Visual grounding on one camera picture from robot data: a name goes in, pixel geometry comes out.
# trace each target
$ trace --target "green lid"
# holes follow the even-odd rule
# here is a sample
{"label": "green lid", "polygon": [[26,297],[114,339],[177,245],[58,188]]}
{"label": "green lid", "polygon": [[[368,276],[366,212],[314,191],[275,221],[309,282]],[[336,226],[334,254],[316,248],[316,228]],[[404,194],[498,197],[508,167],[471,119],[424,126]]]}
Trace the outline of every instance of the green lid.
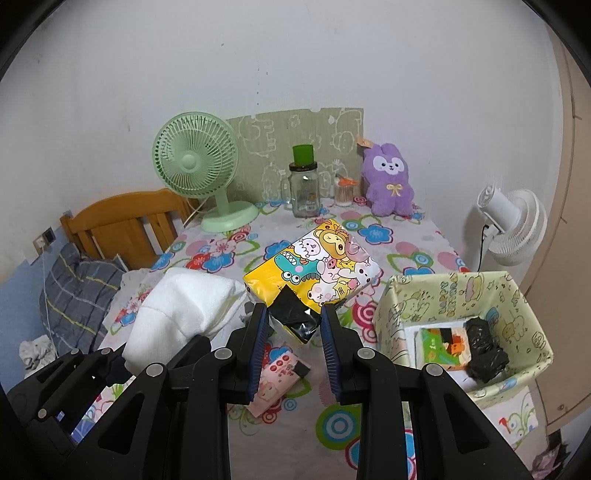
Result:
{"label": "green lid", "polygon": [[313,145],[295,145],[294,163],[298,167],[305,167],[314,163],[314,146]]}

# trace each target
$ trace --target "pink package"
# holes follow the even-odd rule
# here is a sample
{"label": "pink package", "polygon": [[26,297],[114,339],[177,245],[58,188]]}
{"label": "pink package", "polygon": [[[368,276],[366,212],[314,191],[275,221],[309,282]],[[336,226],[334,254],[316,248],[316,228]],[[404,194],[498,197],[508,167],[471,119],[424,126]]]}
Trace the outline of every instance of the pink package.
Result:
{"label": "pink package", "polygon": [[252,416],[257,418],[267,411],[296,382],[307,375],[310,367],[299,360],[292,352],[282,354],[261,371],[259,390],[255,399],[247,406]]}

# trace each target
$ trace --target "plush bunny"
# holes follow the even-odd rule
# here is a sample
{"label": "plush bunny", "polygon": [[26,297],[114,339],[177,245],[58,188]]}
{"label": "plush bunny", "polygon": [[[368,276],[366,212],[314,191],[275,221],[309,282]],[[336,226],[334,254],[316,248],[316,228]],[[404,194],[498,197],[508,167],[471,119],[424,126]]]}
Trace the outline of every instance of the plush bunny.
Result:
{"label": "plush bunny", "polygon": [[414,191],[408,184],[408,166],[396,146],[385,143],[366,149],[361,173],[369,183],[366,196],[374,215],[413,214]]}

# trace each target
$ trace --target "white cloth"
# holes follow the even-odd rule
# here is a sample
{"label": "white cloth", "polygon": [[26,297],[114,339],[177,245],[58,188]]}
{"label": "white cloth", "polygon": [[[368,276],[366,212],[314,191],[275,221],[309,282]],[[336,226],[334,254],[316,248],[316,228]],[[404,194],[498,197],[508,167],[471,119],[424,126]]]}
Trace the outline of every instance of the white cloth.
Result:
{"label": "white cloth", "polygon": [[186,268],[169,268],[144,300],[123,357],[139,375],[154,362],[166,364],[195,335],[210,339],[236,316],[246,300],[243,283]]}
{"label": "white cloth", "polygon": [[25,378],[32,375],[56,359],[56,350],[47,335],[28,342],[21,342],[18,347],[18,356],[25,364]]}

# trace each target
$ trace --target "cable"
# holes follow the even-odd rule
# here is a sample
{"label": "cable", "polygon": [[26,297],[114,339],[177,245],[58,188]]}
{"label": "cable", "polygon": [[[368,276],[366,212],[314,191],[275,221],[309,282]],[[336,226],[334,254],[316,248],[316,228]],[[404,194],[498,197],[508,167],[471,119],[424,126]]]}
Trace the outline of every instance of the cable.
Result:
{"label": "cable", "polygon": [[53,350],[56,353],[56,358],[59,356],[57,353],[56,344],[53,341],[53,335],[51,333],[51,323],[49,322],[49,309],[47,308],[47,290],[45,288],[45,283],[47,281],[47,277],[45,275],[45,257],[43,254],[45,253],[45,249],[41,249],[41,265],[43,266],[43,297],[45,298],[45,315],[47,319],[47,333],[49,334],[49,340],[51,340],[51,344],[53,345]]}
{"label": "cable", "polygon": [[[205,200],[204,200],[204,201],[202,201],[202,202],[199,204],[199,206],[193,210],[193,213],[192,213],[191,215],[189,215],[189,217],[188,217],[188,218],[187,218],[187,219],[184,221],[184,223],[183,223],[183,228],[185,228],[185,227],[187,226],[187,224],[188,224],[188,223],[189,223],[191,220],[193,220],[193,217],[199,213],[199,210],[201,209],[201,207],[202,207],[203,205],[205,205],[205,202],[206,202],[206,201],[208,201],[208,200],[209,200],[209,198],[210,198],[210,197],[207,197],[207,198],[205,198]],[[187,198],[187,204],[188,204],[188,205],[189,205],[191,208],[193,208],[193,205],[191,205],[191,202],[189,202],[189,199],[188,199],[188,198]]]}
{"label": "cable", "polygon": [[478,261],[478,270],[476,271],[480,271],[480,267],[482,266],[482,247],[484,246],[484,232],[485,230],[488,229],[488,225],[484,225],[482,227],[482,234],[480,235],[480,260]]}

